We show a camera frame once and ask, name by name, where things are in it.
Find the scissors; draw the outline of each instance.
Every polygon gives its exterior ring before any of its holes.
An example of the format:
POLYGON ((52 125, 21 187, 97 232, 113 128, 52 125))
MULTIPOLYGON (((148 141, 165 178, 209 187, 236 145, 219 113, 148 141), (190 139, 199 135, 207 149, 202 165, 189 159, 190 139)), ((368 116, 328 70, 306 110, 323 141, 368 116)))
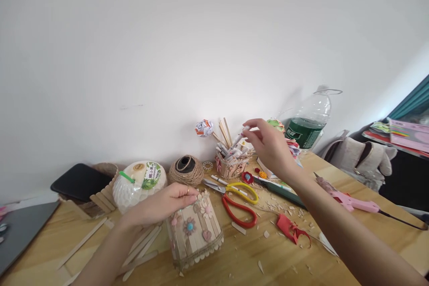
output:
POLYGON ((225 207, 228 215, 231 217, 231 219, 236 224, 238 224, 239 226, 241 226, 243 228, 252 228, 252 227, 254 227, 256 225, 256 220, 257 220, 256 213, 252 209, 250 209, 250 208, 248 208, 246 206, 243 206, 243 205, 241 205, 239 203, 236 203, 236 202, 232 201, 226 195, 227 191, 231 191, 232 193, 235 193, 235 194, 239 195, 240 197, 242 197, 244 200, 246 200, 246 202, 249 202, 249 203, 255 205, 255 204, 258 203, 259 198, 258 198, 258 195, 256 194, 255 190, 253 190, 250 186, 248 186, 247 184, 245 184, 243 182, 235 182, 235 183, 230 183, 227 186, 223 187, 223 186, 217 185, 216 183, 214 183, 214 182, 212 182, 210 180, 207 180, 207 179, 204 179, 204 184, 223 194, 223 196, 222 196, 223 206, 225 207), (236 190, 236 189, 233 188, 233 187, 237 187, 237 186, 245 187, 250 192, 250 194, 254 197, 254 199, 252 200, 252 199, 246 197, 244 194, 241 193, 240 190, 236 190), (231 212, 231 209, 229 208, 228 203, 230 205, 236 207, 236 208, 239 208, 241 210, 244 210, 244 211, 250 213, 252 215, 252 217, 253 217, 253 220, 251 222, 245 222, 245 221, 238 220, 234 216, 234 214, 231 212))

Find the hand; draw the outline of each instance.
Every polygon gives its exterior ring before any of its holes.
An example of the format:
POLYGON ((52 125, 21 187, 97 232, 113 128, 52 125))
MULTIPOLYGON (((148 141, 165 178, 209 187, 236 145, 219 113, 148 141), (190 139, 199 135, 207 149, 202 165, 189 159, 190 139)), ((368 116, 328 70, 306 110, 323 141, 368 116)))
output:
POLYGON ((121 220, 127 226, 147 226, 166 219, 173 212, 183 209, 197 200, 199 192, 180 183, 172 183, 147 199, 136 204, 121 220))
POLYGON ((259 128, 254 131, 245 130, 243 134, 247 137, 246 141, 253 145, 264 165, 276 176, 287 179, 293 176, 293 171, 299 171, 300 167, 292 157, 282 132, 262 118, 248 120, 243 126, 259 128))

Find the pink glue gun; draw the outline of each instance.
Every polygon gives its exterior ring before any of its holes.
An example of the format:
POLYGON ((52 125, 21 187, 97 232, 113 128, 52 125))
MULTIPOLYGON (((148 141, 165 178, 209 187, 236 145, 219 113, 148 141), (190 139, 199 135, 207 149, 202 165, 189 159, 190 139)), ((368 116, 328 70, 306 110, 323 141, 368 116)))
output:
POLYGON ((402 223, 405 223, 411 227, 420 229, 420 230, 428 230, 428 225, 425 224, 423 228, 414 226, 408 222, 405 222, 401 219, 398 219, 391 214, 388 214, 380 209, 378 204, 372 201, 361 201, 357 200, 355 198, 352 198, 351 196, 344 194, 337 189, 335 189, 328 181, 326 181, 324 178, 317 175, 317 173, 314 173, 316 175, 316 181, 317 183, 322 187, 323 190, 328 192, 335 200, 337 200, 344 208, 346 208, 348 211, 353 211, 354 209, 360 209, 367 212, 373 212, 373 213, 380 213, 383 214, 389 218, 398 220, 402 223))

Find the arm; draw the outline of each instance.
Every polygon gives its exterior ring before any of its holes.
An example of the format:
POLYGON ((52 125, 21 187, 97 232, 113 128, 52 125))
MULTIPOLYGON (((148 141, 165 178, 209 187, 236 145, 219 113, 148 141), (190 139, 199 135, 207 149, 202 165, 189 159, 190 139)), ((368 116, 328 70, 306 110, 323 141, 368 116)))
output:
POLYGON ((243 124, 258 156, 299 195, 347 268, 362 285, 429 285, 401 256, 326 193, 292 158, 283 134, 262 119, 243 124))
POLYGON ((111 285, 143 226, 162 221, 191 205, 197 195, 196 189, 189 187, 188 191, 188 186, 173 183, 131 208, 98 247, 73 286, 111 285))

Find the pink book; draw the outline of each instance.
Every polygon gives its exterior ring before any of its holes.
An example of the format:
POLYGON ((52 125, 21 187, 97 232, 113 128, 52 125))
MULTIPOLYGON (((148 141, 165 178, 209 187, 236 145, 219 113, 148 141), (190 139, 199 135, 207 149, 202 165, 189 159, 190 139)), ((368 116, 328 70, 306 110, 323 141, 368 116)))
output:
POLYGON ((390 120, 390 142, 429 152, 429 126, 390 120))

